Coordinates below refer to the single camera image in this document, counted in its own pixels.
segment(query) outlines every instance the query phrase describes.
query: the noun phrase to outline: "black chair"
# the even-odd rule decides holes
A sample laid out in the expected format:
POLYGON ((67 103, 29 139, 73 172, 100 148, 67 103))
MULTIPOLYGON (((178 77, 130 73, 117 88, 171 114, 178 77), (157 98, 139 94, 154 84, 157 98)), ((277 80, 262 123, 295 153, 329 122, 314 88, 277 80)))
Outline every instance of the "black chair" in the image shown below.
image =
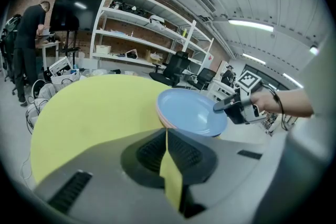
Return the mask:
POLYGON ((208 68, 203 68, 202 71, 197 76, 197 83, 195 83, 192 79, 188 80, 188 83, 195 88, 201 90, 207 90, 208 85, 216 75, 215 71, 212 71, 208 68))
POLYGON ((149 76, 158 82, 168 86, 176 86, 180 82, 182 72, 189 66, 188 54, 183 51, 176 52, 170 59, 169 64, 163 70, 163 73, 151 72, 149 76))

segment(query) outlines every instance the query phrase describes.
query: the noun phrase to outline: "black pants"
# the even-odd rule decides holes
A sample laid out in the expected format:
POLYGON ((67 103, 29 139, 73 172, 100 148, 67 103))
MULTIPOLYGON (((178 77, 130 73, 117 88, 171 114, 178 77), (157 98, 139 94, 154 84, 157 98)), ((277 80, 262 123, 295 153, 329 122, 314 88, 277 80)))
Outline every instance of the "black pants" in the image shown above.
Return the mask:
POLYGON ((24 77, 25 73, 31 86, 37 80, 35 49, 15 48, 14 49, 14 75, 17 96, 24 97, 24 77))

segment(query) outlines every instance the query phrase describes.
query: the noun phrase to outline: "human hand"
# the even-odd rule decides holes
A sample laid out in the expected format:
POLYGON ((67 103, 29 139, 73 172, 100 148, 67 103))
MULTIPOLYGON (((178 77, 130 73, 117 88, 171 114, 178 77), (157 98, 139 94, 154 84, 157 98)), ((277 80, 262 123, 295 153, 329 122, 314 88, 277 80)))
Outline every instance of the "human hand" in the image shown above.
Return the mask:
POLYGON ((250 97, 252 104, 255 104, 259 111, 264 111, 276 105, 273 95, 270 92, 255 92, 250 97))

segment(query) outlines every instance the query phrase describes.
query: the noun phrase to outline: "black vent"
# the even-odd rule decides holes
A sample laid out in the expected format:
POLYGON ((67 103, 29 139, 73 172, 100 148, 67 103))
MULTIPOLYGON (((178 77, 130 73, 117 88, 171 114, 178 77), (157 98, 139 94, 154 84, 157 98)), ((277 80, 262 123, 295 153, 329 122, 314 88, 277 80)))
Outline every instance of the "black vent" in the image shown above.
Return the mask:
POLYGON ((49 204, 58 211, 66 214, 81 194, 92 174, 79 170, 51 198, 49 204))
POLYGON ((262 157, 262 154, 260 153, 255 153, 255 152, 246 151, 246 150, 241 150, 237 154, 244 156, 244 157, 252 158, 252 159, 260 159, 262 157))
POLYGON ((202 15, 198 16, 203 22, 209 22, 210 18, 209 17, 203 17, 202 15))
POLYGON ((169 151, 181 174, 202 160, 202 153, 176 135, 168 136, 169 151))
POLYGON ((138 161, 147 169, 160 174, 161 161, 166 152, 166 134, 163 132, 137 150, 138 161))

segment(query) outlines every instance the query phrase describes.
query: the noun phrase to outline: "stack of plates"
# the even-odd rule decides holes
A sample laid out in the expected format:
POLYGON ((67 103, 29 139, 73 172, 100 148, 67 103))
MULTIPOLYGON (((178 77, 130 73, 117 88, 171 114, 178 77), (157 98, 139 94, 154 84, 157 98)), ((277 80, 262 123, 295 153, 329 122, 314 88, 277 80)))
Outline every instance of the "stack of plates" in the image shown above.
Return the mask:
POLYGON ((169 89, 158 96, 156 111, 166 128, 217 136, 225 130, 227 118, 224 111, 214 112, 214 104, 214 101, 198 92, 169 89))

